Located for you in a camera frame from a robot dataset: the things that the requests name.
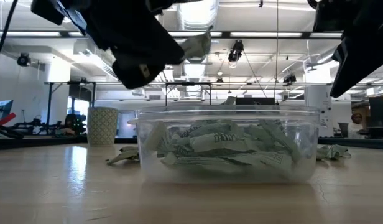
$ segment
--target cable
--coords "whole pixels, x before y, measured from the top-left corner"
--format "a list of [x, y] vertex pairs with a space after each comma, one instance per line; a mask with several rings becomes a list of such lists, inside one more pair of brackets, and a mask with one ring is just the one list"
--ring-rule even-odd
[[7, 15], [7, 19], [6, 19], [6, 23], [5, 23], [5, 28], [4, 28], [3, 32], [2, 32], [2, 36], [1, 36], [1, 40], [0, 40], [0, 54], [1, 54], [2, 48], [4, 47], [4, 43], [5, 43], [5, 39], [6, 39], [6, 34], [7, 34], [8, 30], [9, 30], [9, 26], [11, 25], [12, 16], [13, 16], [13, 13], [14, 13], [15, 8], [16, 8], [17, 1], [18, 0], [13, 0], [11, 9], [9, 10], [9, 13]]
[[265, 95], [265, 98], [267, 98], [267, 96], [266, 96], [266, 93], [265, 93], [264, 89], [263, 89], [263, 88], [262, 88], [262, 86], [261, 86], [261, 83], [259, 82], [258, 78], [257, 78], [257, 77], [256, 77], [256, 75], [255, 75], [254, 69], [252, 68], [251, 64], [249, 63], [249, 60], [248, 60], [248, 57], [247, 57], [247, 54], [246, 54], [246, 52], [245, 52], [244, 50], [243, 50], [243, 52], [244, 52], [244, 55], [246, 56], [246, 59], [247, 59], [247, 62], [248, 62], [249, 68], [251, 69], [251, 71], [252, 71], [252, 74], [254, 75], [254, 77], [255, 77], [255, 79], [256, 79], [256, 82], [257, 82], [257, 83], [258, 83], [258, 85], [259, 85], [259, 88], [261, 88], [262, 92], [263, 92], [263, 93], [264, 93], [264, 95]]
[[18, 133], [17, 131], [12, 130], [11, 128], [4, 127], [2, 125], [0, 125], [0, 134], [2, 134], [3, 136], [9, 137], [9, 138], [13, 138], [13, 139], [23, 139], [24, 138], [24, 135], [22, 135], [21, 133]]
[[274, 74], [273, 98], [276, 98], [277, 69], [279, 64], [279, 0], [277, 0], [277, 35], [276, 35], [276, 69]]

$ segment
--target clear plastic container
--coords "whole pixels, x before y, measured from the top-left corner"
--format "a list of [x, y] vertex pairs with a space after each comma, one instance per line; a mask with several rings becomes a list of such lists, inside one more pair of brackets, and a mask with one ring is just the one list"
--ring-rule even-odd
[[314, 173], [319, 112], [300, 106], [168, 106], [136, 111], [146, 180], [304, 182]]

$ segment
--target computer screen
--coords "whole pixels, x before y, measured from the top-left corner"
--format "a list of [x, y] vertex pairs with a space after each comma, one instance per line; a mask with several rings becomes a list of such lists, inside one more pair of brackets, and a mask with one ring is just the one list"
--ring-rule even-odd
[[236, 105], [275, 105], [274, 98], [245, 97], [237, 98]]
[[13, 100], [0, 101], [0, 120], [4, 119], [11, 113]]
[[369, 127], [382, 127], [383, 128], [383, 96], [372, 97], [370, 102], [370, 122]]

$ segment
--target wire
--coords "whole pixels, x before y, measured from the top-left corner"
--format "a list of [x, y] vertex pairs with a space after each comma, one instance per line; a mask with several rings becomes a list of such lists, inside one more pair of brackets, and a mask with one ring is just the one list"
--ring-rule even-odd
[[276, 69], [274, 74], [274, 92], [273, 98], [276, 98], [277, 69], [279, 64], [279, 0], [277, 0], [277, 35], [276, 35]]
[[9, 13], [7, 15], [7, 19], [6, 19], [6, 23], [5, 23], [5, 28], [4, 28], [3, 32], [2, 32], [2, 36], [1, 36], [1, 40], [0, 40], [0, 54], [1, 54], [2, 48], [4, 47], [4, 43], [5, 43], [5, 39], [6, 39], [6, 34], [7, 34], [8, 30], [9, 30], [9, 26], [11, 25], [11, 20], [12, 20], [12, 16], [13, 16], [13, 13], [14, 13], [15, 8], [16, 8], [16, 4], [17, 4], [17, 0], [13, 0], [11, 9], [9, 10]]
[[257, 82], [258, 85], [259, 85], [259, 88], [261, 88], [262, 92], [264, 93], [265, 97], [267, 98], [266, 93], [265, 93], [264, 89], [263, 89], [262, 86], [261, 86], [261, 83], [259, 82], [258, 78], [257, 78], [256, 75], [255, 75], [254, 69], [252, 68], [251, 64], [249, 63], [248, 56], [247, 56], [246, 52], [245, 52], [244, 50], [243, 50], [243, 52], [244, 52], [244, 55], [246, 56], [246, 59], [247, 59], [249, 68], [251, 69], [252, 74], [254, 75], [254, 77], [255, 77], [255, 79], [256, 79], [256, 82]]

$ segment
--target white column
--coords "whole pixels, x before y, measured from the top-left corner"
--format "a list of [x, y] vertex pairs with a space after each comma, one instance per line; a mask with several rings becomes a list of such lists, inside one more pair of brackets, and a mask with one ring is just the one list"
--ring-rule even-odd
[[[62, 60], [61, 58], [55, 58], [52, 63], [45, 65], [45, 72], [47, 74], [48, 82], [67, 82], [70, 80], [71, 65]], [[47, 97], [49, 92], [49, 85], [47, 87]], [[57, 121], [65, 121], [67, 115], [67, 98], [68, 98], [69, 86], [63, 84], [52, 94], [52, 104], [50, 107], [50, 124], [55, 124]]]
[[[305, 71], [305, 81], [308, 83], [331, 83], [330, 68], [322, 65], [314, 71]], [[334, 136], [331, 119], [331, 86], [309, 86], [305, 88], [305, 105], [320, 110], [319, 136]]]

